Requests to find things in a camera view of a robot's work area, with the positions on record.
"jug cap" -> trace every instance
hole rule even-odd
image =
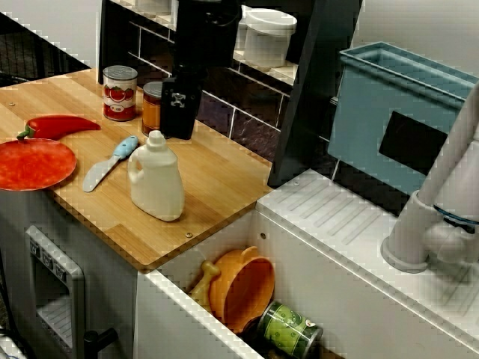
[[[147,139],[147,148],[149,150],[161,150],[165,148],[166,140],[163,137],[163,134],[157,129],[151,131]]]

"black handle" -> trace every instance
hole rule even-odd
[[[96,331],[87,331],[83,334],[85,344],[85,359],[98,359],[98,352],[118,339],[118,333],[110,328],[98,334]]]

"white faucet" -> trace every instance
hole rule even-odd
[[[383,258],[419,273],[429,253],[446,263],[479,260],[479,82],[472,88],[421,189],[389,237]]]

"wire rack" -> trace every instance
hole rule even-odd
[[[87,68],[8,16],[0,14],[0,87]]]

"white canister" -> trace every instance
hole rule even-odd
[[[265,70],[286,65],[287,50],[297,22],[294,16],[277,10],[248,11],[245,61]]]
[[[245,42],[246,42],[246,30],[248,26],[246,26],[246,13],[251,10],[250,7],[241,5],[242,10],[242,19],[239,21],[238,24],[238,32],[237,32],[237,42],[234,47],[237,51],[244,51],[245,50]]]
[[[137,148],[128,160],[128,177],[133,203],[162,221],[181,216],[185,192],[178,171],[178,158],[166,145],[160,131],[152,131],[147,144]]]

